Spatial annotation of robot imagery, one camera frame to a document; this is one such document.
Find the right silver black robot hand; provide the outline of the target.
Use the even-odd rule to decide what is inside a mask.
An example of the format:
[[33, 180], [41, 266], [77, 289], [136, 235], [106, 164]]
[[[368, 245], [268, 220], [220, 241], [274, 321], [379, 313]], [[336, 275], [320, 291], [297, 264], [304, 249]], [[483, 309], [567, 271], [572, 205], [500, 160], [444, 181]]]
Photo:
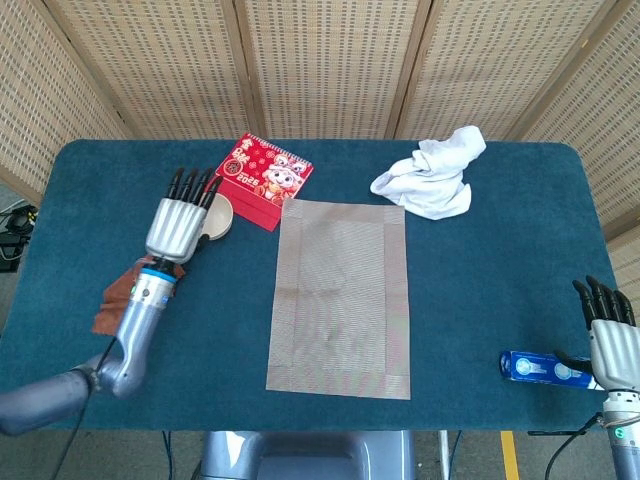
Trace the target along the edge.
[[572, 285], [581, 302], [590, 357], [579, 359], [561, 350], [554, 355], [564, 366], [591, 375], [607, 392], [640, 394], [640, 324], [631, 301], [590, 275]]

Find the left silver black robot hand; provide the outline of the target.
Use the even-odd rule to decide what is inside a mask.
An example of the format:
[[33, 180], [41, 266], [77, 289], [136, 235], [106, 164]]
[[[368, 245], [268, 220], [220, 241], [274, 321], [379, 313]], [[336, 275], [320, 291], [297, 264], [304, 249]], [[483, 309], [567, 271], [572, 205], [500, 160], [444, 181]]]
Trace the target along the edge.
[[212, 241], [202, 228], [221, 183], [222, 177], [212, 168], [175, 171], [145, 240], [146, 254], [154, 263], [183, 265]]

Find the cream bowl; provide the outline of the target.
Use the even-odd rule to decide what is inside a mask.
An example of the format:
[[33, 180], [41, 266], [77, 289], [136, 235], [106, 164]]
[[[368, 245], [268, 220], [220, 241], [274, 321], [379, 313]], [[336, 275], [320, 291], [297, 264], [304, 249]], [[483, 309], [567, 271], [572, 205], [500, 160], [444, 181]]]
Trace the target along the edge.
[[202, 234], [210, 240], [222, 238], [230, 230], [233, 217], [231, 202], [224, 195], [217, 193], [205, 217]]

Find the silver woven placemat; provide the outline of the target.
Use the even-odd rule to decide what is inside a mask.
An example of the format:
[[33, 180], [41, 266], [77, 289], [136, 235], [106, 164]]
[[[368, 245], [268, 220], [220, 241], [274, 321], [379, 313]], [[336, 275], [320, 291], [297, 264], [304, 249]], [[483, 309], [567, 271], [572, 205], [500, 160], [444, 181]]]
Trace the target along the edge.
[[284, 203], [266, 387], [410, 399], [403, 208]]

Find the brown cloth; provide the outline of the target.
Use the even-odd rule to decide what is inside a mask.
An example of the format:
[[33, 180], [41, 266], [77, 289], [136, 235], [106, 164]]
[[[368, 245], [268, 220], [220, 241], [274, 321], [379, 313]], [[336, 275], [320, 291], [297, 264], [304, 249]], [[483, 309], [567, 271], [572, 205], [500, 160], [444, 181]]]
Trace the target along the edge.
[[132, 288], [135, 286], [140, 270], [154, 263], [150, 256], [138, 259], [103, 293], [102, 303], [94, 317], [91, 331], [98, 335], [115, 336], [124, 312], [129, 303]]

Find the blue toothpaste box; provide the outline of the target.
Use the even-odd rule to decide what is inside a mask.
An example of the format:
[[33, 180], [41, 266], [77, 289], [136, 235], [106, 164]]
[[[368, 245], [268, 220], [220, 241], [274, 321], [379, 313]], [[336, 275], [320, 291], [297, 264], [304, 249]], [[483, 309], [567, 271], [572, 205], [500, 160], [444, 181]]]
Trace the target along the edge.
[[554, 354], [503, 351], [499, 356], [499, 369], [510, 381], [604, 390], [592, 374], [567, 367]]

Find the red desk calendar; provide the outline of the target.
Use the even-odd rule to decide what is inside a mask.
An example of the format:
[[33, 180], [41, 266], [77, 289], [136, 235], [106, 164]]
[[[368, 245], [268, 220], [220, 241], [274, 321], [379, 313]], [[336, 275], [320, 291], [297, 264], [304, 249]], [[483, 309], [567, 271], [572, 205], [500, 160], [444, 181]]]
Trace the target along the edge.
[[216, 169], [223, 178], [218, 192], [235, 214], [272, 231], [284, 201], [296, 197], [313, 171], [311, 162], [247, 132]]

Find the teal table cover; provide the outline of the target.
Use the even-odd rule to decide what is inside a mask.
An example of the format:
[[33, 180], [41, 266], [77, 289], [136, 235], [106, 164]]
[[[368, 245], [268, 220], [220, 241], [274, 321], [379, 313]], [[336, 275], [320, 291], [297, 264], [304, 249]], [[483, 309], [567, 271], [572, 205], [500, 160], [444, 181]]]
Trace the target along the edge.
[[[178, 168], [230, 140], [77, 140], [58, 154], [0, 336], [0, 393], [101, 354], [103, 291], [144, 252]], [[568, 430], [598, 391], [505, 380], [504, 350], [573, 356], [589, 339], [572, 281], [614, 277], [581, 160], [558, 143], [491, 142], [464, 173], [463, 215], [406, 218], [411, 397], [266, 389], [278, 235], [244, 219], [197, 253], [154, 334], [140, 389], [94, 397], [89, 428]]]

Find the woven bamboo folding screen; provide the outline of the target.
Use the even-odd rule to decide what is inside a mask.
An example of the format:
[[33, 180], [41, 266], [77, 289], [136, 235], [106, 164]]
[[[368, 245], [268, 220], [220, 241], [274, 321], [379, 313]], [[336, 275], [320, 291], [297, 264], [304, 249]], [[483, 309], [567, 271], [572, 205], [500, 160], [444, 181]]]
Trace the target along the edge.
[[640, 301], [640, 0], [0, 0], [0, 183], [80, 138], [556, 141]]

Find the white crumpled cloth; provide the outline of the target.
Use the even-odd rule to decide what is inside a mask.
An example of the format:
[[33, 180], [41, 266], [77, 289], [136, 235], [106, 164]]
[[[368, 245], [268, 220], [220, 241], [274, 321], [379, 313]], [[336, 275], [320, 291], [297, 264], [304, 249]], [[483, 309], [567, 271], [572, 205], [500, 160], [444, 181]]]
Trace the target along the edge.
[[396, 161], [370, 184], [370, 192], [429, 220], [466, 213], [472, 201], [465, 169], [486, 149], [481, 130], [456, 129], [446, 140], [424, 139], [409, 158]]

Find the grey robot torso base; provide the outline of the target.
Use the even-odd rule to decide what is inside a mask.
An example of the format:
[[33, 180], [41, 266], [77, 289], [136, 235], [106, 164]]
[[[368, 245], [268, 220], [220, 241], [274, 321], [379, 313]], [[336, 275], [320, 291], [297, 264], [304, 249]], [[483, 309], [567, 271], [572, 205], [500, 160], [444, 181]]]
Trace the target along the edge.
[[412, 434], [401, 431], [206, 434], [194, 480], [415, 480]]

